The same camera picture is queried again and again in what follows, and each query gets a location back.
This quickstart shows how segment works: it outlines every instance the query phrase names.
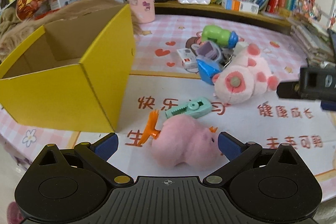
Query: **cardboard box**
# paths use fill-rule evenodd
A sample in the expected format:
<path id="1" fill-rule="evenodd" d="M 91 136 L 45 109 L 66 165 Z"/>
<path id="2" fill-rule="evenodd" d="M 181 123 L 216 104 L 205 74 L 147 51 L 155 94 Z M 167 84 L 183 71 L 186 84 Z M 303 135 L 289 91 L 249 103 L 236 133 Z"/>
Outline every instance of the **cardboard box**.
<path id="1" fill-rule="evenodd" d="M 134 54 L 129 5 L 46 24 L 0 65 L 0 104 L 27 126 L 114 131 Z"/>

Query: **brown fur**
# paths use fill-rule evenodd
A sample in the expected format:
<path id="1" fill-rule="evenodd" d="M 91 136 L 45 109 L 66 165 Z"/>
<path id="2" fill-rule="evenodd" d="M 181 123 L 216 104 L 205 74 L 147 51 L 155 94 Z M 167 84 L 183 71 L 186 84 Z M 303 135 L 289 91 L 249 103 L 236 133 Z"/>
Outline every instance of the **brown fur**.
<path id="1" fill-rule="evenodd" d="M 6 32 L 0 38 L 0 60 L 3 61 L 23 40 L 42 25 L 56 20 L 69 20 L 90 12 L 103 10 L 120 5 L 116 0 L 81 0 L 71 3 L 62 9 L 46 15 L 39 20 L 25 20 Z M 137 23 L 136 16 L 132 13 L 133 32 L 139 35 L 142 30 Z"/>

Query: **table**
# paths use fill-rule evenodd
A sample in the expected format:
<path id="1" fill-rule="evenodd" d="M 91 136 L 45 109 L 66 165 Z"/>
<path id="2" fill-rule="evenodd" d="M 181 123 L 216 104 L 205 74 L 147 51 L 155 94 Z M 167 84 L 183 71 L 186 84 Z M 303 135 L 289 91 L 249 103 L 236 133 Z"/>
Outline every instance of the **table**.
<path id="1" fill-rule="evenodd" d="M 198 74 L 185 71 L 176 53 L 176 49 L 184 48 L 186 44 L 190 47 L 208 24 L 234 30 L 246 42 L 259 45 L 280 80 L 297 79 L 300 66 L 306 64 L 305 55 L 292 38 L 274 31 L 210 18 L 157 16 L 154 22 L 142 26 L 117 128 L 119 149 L 109 163 L 134 179 L 141 175 L 198 175 L 203 179 L 214 170 L 198 172 L 183 164 L 165 170 L 151 157 L 150 140 L 142 147 L 135 144 L 152 109 L 165 110 L 205 96 L 212 102 L 213 110 L 200 118 L 204 125 L 218 127 L 217 133 L 226 131 L 242 142 L 255 141 L 263 147 L 275 148 L 282 142 L 292 144 L 319 181 L 323 200 L 336 196 L 336 117 L 322 112 L 319 102 L 279 100 L 274 92 L 223 107 L 213 97 L 213 86 L 201 81 Z M 157 129 L 161 129 L 164 120 L 161 112 Z M 21 126 L 4 109 L 0 110 L 0 133 L 31 161 L 48 143 L 71 148 L 81 141 L 93 143 L 105 135 Z M 226 162 L 223 156 L 217 167 Z"/>

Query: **red heart print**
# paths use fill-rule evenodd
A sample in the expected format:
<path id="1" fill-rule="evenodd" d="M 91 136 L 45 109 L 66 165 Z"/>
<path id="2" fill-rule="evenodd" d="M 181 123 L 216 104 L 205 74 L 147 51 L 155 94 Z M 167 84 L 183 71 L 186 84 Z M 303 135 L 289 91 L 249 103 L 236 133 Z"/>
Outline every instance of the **red heart print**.
<path id="1" fill-rule="evenodd" d="M 156 54 L 156 56 L 165 56 L 167 54 L 170 54 L 170 50 L 165 50 L 164 51 L 163 49 L 159 48 L 155 51 L 155 54 Z"/>
<path id="2" fill-rule="evenodd" d="M 168 45 L 168 46 L 174 46 L 175 44 L 176 44 L 175 41 L 166 42 L 166 45 Z"/>

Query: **stuffed animal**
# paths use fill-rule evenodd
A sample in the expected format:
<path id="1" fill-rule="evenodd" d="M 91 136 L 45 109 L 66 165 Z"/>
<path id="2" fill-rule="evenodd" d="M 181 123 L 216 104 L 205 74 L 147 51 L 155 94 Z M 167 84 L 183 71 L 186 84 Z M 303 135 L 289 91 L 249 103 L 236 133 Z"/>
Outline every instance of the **stuffed animal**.
<path id="1" fill-rule="evenodd" d="M 212 81 L 215 94 L 224 104 L 238 104 L 253 95 L 277 90 L 279 79 L 272 75 L 256 44 L 250 44 L 237 54 Z"/>
<path id="2" fill-rule="evenodd" d="M 185 162 L 195 169 L 206 170 L 216 165 L 221 157 L 217 128 L 206 128 L 193 117 L 179 114 L 167 119 L 159 131 L 155 129 L 158 117 L 157 110 L 150 113 L 138 145 L 153 136 L 151 152 L 160 166 L 173 168 Z"/>

